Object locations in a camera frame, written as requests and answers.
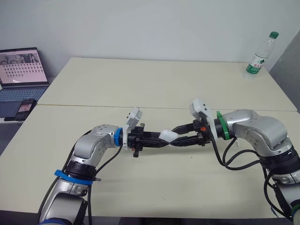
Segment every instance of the black cable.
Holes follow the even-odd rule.
[[[239,156],[240,154],[246,153],[246,152],[250,152],[250,153],[254,153],[254,154],[258,155],[257,152],[254,150],[245,149],[245,150],[235,153],[227,162],[223,161],[223,163],[225,163],[226,165],[229,165],[237,156]]]
[[[226,163],[223,163],[223,161],[221,160],[221,157],[220,157],[220,154],[219,154],[219,151],[218,151],[218,147],[217,147],[215,138],[214,138],[214,136],[213,136],[213,134],[212,134],[212,131],[211,131],[210,127],[209,127],[209,126],[206,126],[206,128],[208,129],[208,131],[209,131],[209,133],[210,133],[212,146],[213,146],[214,151],[215,151],[215,154],[216,154],[216,156],[217,156],[217,160],[219,161],[219,163],[220,163],[222,166],[225,166],[225,167],[226,167],[227,169],[229,169],[229,170],[244,170],[244,169],[247,169],[247,168],[249,168],[249,167],[251,167],[251,166],[253,166],[253,165],[255,165],[255,164],[258,164],[258,163],[261,163],[261,162],[262,162],[261,160],[256,160],[256,161],[254,161],[254,162],[252,162],[252,163],[248,163],[247,165],[243,165],[243,166],[240,166],[240,167],[229,167]]]
[[[265,179],[265,181],[264,181],[264,183],[263,183],[263,192],[264,192],[264,196],[265,196],[267,202],[270,204],[270,206],[271,206],[274,210],[276,210],[279,214],[281,214],[281,215],[284,216],[285,218],[287,218],[287,219],[293,221],[291,217],[289,217],[289,216],[286,215],[284,212],[282,212],[280,209],[278,209],[278,208],[271,202],[271,200],[270,200],[270,198],[269,198],[269,196],[268,196],[267,184],[268,184],[268,182],[269,182],[271,176],[272,176],[272,174],[269,173],[268,176],[267,176],[267,178]]]
[[[240,167],[229,167],[229,166],[225,166],[228,170],[244,170],[244,169],[247,169],[253,165],[256,165],[258,163],[261,163],[260,160],[256,160],[256,161],[253,161],[252,163],[248,163],[246,165],[243,165],[243,166],[240,166]]]
[[[114,158],[117,157],[117,155],[121,152],[122,146],[119,147],[119,150],[117,151],[117,153],[111,157],[109,160],[107,160],[102,166],[99,167],[99,169],[96,170],[96,174],[95,176],[99,173],[100,170],[103,169],[103,167],[105,167],[107,164],[109,164]]]
[[[92,225],[92,207],[90,205],[90,196],[92,193],[92,185],[89,185],[89,192],[88,192],[88,213],[89,213],[89,225]]]
[[[230,144],[226,147],[224,153],[223,153],[223,163],[225,163],[225,158],[226,158],[226,154],[228,152],[228,150],[231,148],[231,146],[235,143],[235,141],[237,140],[237,137],[234,136],[233,140],[230,142]]]
[[[73,154],[73,152],[74,152],[74,147],[75,147],[75,144],[74,144],[74,146],[72,147],[72,149],[71,149],[71,151],[70,151],[70,153],[69,153],[69,155],[68,155],[68,157],[67,157],[67,160],[66,160],[64,166],[62,167],[62,170],[61,170],[62,172],[65,171],[65,169],[66,169],[66,167],[67,167],[67,165],[68,165],[68,163],[69,163],[69,161],[70,161],[70,158],[72,157],[72,154]],[[46,192],[46,194],[45,194],[45,196],[44,196],[44,198],[43,198],[43,200],[42,200],[42,202],[41,202],[41,204],[40,204],[40,206],[39,206],[39,208],[38,208],[38,212],[37,212],[37,223],[39,223],[39,219],[40,219],[40,217],[41,217],[42,210],[43,210],[43,207],[44,207],[44,205],[45,205],[45,202],[46,202],[46,200],[47,200],[47,198],[48,198],[50,192],[52,191],[54,185],[55,185],[56,182],[58,181],[58,179],[59,179],[59,177],[56,177],[55,180],[53,181],[53,183],[50,185],[49,189],[47,190],[47,192]]]
[[[218,151],[218,147],[217,147],[217,144],[216,144],[216,141],[215,141],[215,138],[214,138],[214,135],[212,134],[212,131],[210,129],[210,126],[206,126],[206,128],[208,129],[209,133],[210,133],[210,137],[211,137],[211,143],[212,143],[212,146],[214,148],[214,151],[215,151],[215,154],[217,156],[217,160],[219,161],[219,163],[222,165],[222,166],[225,166],[225,164],[222,162],[221,160],[221,157],[220,157],[220,154],[219,154],[219,151]]]
[[[266,170],[266,168],[262,168],[262,171],[263,171],[264,178],[266,179],[267,176],[268,176],[268,175],[267,175],[267,170]],[[270,182],[268,182],[267,185],[268,185],[270,188],[274,189],[273,186],[270,184]]]

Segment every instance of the laptop keyboard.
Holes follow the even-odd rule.
[[[46,88],[40,89],[21,89],[21,90],[1,90],[0,91],[0,101],[23,101],[25,99],[33,98],[39,100]]]

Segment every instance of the green ring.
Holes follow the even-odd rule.
[[[222,125],[222,129],[223,129],[223,132],[225,134],[225,140],[229,140],[230,137],[229,137],[229,132],[228,132],[228,129],[227,129],[227,125],[226,125],[226,122],[222,116],[222,114],[220,113],[220,111],[217,111],[217,118],[220,120],[221,122],[221,125]]]

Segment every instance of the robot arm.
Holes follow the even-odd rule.
[[[259,116],[251,110],[236,110],[223,116],[218,113],[217,119],[213,119],[209,108],[199,99],[193,101],[190,111],[196,118],[193,123],[178,126],[172,132],[145,132],[144,124],[137,127],[142,112],[135,108],[127,117],[127,123],[123,128],[101,125],[82,136],[76,142],[74,151],[71,152],[63,169],[55,172],[57,178],[52,184],[53,191],[47,202],[45,202],[46,195],[39,210],[40,224],[82,224],[88,206],[83,197],[90,190],[93,181],[99,180],[96,174],[103,166],[98,170],[96,166],[108,148],[120,147],[118,153],[122,146],[131,148],[134,150],[134,157],[138,157],[143,147],[160,148],[168,144],[204,146],[212,141],[220,164],[237,170],[228,166],[231,159],[226,163],[225,155],[221,160],[216,146],[217,138],[220,137],[226,140],[234,138],[233,141],[237,137],[243,138],[253,146],[259,157],[254,164],[260,163],[265,171],[264,191],[267,201],[277,209],[270,202],[266,191],[269,179],[272,178],[275,182],[272,188],[283,210],[281,214],[289,219],[293,217],[294,224],[298,224],[300,159],[284,125],[275,118]],[[197,135],[178,138],[177,134],[191,131],[197,132]]]
[[[287,136],[284,125],[275,118],[259,116],[252,110],[236,110],[223,116],[218,112],[217,119],[211,121],[210,111],[199,99],[193,101],[190,111],[196,120],[192,124],[176,127],[173,132],[184,134],[196,131],[197,135],[178,138],[171,144],[176,146],[205,145],[210,140],[214,143],[216,136],[225,140],[234,138],[234,141],[237,137],[245,139],[252,145],[259,160],[244,168],[260,163],[266,174],[264,193],[267,201],[283,216],[289,219],[294,218],[294,224],[300,223],[300,158]],[[221,165],[232,170],[242,168],[229,167],[229,163],[225,162],[225,155],[221,160],[217,146],[215,144],[213,146]],[[267,184],[270,178],[275,182],[270,186],[273,188],[283,212],[277,209],[268,197]]]

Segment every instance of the white wall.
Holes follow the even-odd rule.
[[[54,76],[72,56],[249,61],[275,30],[270,70],[299,10],[299,0],[1,0],[0,49],[36,46]]]

